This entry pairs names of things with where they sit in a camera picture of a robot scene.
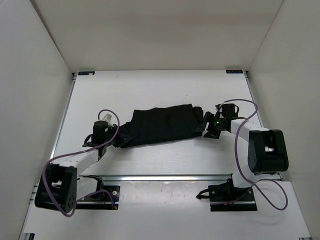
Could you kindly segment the black pleated skirt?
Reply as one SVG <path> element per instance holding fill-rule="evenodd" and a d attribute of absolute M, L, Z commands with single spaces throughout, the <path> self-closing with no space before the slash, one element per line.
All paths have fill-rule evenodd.
<path fill-rule="evenodd" d="M 112 145 L 124 149 L 200 137 L 197 128 L 203 119 L 203 109 L 192 104 L 136 109 L 131 121 L 120 126 Z"/>

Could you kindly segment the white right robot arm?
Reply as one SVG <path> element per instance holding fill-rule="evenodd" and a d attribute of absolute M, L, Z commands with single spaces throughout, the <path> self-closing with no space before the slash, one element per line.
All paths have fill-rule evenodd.
<path fill-rule="evenodd" d="M 289 168 L 289 159 L 284 134 L 279 129 L 268 129 L 239 116 L 240 108 L 234 103 L 222 103 L 216 106 L 216 113 L 206 112 L 202 123 L 196 129 L 204 132 L 205 138 L 218 139 L 222 131 L 235 135 L 234 155 L 237 172 L 230 177 L 232 183 L 224 187 L 224 195 L 236 200 L 242 195 L 242 189 L 249 188 L 271 175 L 285 172 Z M 239 138 L 248 143 L 247 164 L 240 165 L 238 158 Z"/>

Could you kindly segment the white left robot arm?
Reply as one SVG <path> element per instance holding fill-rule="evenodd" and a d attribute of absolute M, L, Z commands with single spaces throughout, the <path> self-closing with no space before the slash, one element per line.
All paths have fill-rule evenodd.
<path fill-rule="evenodd" d="M 71 217 L 78 202 L 99 201 L 110 193 L 105 190 L 99 176 L 84 175 L 84 171 L 96 164 L 113 144 L 119 126 L 99 120 L 78 152 L 56 156 L 49 160 L 41 174 L 34 204 L 38 208 L 61 212 Z"/>

